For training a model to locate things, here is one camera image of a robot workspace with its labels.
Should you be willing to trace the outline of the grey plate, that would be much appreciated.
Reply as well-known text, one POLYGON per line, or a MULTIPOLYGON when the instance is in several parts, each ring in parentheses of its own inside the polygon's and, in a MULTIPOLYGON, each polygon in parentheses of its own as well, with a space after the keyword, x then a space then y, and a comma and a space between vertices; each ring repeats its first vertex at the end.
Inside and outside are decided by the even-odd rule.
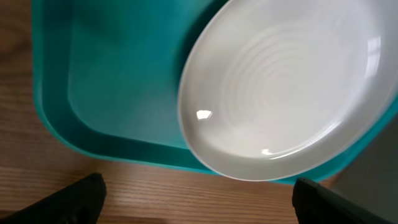
POLYGON ((396 96, 396 1, 229 1, 187 58, 178 119, 203 165, 259 182, 347 150, 396 96))

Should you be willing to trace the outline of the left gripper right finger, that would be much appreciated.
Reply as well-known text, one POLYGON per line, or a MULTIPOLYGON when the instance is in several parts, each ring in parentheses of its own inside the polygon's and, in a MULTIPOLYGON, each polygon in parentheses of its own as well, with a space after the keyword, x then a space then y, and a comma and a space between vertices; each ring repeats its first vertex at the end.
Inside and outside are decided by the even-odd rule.
POLYGON ((397 223, 397 179, 341 177, 328 189, 301 177, 292 205, 299 223, 397 223))

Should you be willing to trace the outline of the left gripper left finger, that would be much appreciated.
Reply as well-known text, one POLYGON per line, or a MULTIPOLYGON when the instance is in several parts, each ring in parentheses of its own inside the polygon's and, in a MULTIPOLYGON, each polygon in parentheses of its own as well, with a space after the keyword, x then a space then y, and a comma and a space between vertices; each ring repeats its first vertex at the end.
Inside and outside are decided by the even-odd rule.
POLYGON ((96 224, 106 198, 101 174, 92 173, 1 219, 1 224, 96 224))

